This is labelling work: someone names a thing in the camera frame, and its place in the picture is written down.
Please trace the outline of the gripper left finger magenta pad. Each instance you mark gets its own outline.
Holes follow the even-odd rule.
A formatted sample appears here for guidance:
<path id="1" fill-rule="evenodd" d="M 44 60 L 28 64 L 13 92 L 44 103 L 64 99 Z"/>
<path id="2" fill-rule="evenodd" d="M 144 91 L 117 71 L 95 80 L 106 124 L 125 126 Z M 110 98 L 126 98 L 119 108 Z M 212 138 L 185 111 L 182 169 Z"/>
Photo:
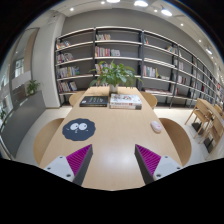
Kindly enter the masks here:
<path id="1" fill-rule="evenodd" d="M 87 145 L 68 156 L 58 156 L 44 170 L 81 186 L 92 155 L 92 145 Z"/>

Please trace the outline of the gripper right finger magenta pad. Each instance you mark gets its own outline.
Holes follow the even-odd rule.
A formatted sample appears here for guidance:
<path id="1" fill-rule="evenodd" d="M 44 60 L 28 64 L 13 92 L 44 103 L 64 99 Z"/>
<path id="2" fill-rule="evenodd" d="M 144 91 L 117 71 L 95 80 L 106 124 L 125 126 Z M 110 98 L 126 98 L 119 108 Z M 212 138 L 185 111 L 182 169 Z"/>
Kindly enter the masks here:
<path id="1" fill-rule="evenodd" d="M 182 169 L 168 155 L 160 156 L 138 144 L 135 145 L 135 157 L 145 184 L 150 184 Z"/>

